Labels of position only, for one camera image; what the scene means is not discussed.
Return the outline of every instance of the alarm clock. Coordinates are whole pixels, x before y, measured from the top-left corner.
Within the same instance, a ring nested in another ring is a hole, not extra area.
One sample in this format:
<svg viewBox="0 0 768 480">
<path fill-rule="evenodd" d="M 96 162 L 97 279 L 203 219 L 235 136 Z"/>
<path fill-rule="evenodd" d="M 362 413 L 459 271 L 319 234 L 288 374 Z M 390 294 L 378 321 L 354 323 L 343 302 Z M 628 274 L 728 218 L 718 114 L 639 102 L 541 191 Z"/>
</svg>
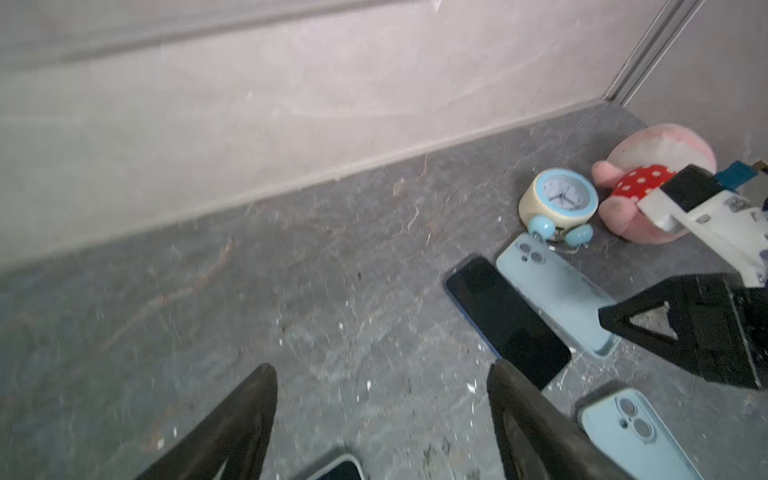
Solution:
<svg viewBox="0 0 768 480">
<path fill-rule="evenodd" d="M 518 206 L 531 235 L 574 248 L 592 240 L 593 230 L 587 222 L 597 209 L 598 192 L 589 180 L 564 168 L 537 175 Z"/>
</svg>

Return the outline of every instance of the light blue phone case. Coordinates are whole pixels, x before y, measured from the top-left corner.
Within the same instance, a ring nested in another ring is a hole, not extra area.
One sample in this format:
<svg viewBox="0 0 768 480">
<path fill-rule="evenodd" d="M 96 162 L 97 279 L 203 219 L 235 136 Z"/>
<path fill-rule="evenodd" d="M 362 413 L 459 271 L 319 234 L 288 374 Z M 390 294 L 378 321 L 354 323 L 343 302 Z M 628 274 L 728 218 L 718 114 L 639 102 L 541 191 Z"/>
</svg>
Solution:
<svg viewBox="0 0 768 480">
<path fill-rule="evenodd" d="M 551 326 L 598 359 L 616 348 L 618 337 L 600 326 L 598 309 L 616 301 L 528 233 L 512 242 L 496 268 Z"/>
<path fill-rule="evenodd" d="M 636 389 L 623 389 L 585 407 L 578 421 L 592 443 L 637 480 L 701 480 L 667 426 Z"/>
</svg>

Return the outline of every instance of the black smartphone screen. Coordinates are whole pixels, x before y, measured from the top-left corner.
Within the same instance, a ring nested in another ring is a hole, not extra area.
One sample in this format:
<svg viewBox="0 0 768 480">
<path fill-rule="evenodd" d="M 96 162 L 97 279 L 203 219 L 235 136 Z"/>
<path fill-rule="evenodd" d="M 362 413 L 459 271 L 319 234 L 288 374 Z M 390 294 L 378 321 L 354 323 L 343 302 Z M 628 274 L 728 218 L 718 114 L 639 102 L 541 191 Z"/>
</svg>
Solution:
<svg viewBox="0 0 768 480">
<path fill-rule="evenodd" d="M 341 462 L 317 480 L 362 480 L 362 478 L 354 463 Z"/>
<path fill-rule="evenodd" d="M 445 288 L 496 354 L 538 389 L 571 361 L 570 349 L 485 258 L 465 263 Z"/>
</svg>

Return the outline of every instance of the plush toy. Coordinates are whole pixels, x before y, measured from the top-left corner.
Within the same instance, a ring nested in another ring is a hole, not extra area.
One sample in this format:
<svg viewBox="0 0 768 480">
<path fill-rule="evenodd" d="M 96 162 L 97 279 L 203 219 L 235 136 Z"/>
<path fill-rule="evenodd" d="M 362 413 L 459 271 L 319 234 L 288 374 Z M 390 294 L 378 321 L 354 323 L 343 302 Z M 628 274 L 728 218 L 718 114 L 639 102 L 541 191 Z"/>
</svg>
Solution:
<svg viewBox="0 0 768 480">
<path fill-rule="evenodd" d="M 680 125 L 655 125 L 622 141 L 592 166 L 594 184 L 614 189 L 598 208 L 605 226 L 630 242 L 665 243 L 683 236 L 687 230 L 672 234 L 653 225 L 636 203 L 689 164 L 717 171 L 712 148 Z"/>
</svg>

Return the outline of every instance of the phone camera module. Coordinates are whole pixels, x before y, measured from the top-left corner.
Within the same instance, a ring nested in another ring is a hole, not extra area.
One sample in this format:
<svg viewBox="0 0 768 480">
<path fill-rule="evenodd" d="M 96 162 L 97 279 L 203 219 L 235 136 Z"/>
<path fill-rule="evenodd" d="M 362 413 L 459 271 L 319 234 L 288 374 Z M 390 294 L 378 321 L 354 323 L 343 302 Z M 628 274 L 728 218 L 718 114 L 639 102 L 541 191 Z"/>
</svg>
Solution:
<svg viewBox="0 0 768 480">
<path fill-rule="evenodd" d="M 634 427 L 634 431 L 637 432 L 637 434 L 643 440 L 650 439 L 650 437 L 654 434 L 654 431 L 650 428 L 650 425 L 648 425 L 643 419 L 635 419 L 634 422 L 632 422 L 632 426 Z"/>
<path fill-rule="evenodd" d="M 634 417 L 637 415 L 637 407 L 629 399 L 619 400 L 619 408 L 626 416 Z"/>
</svg>

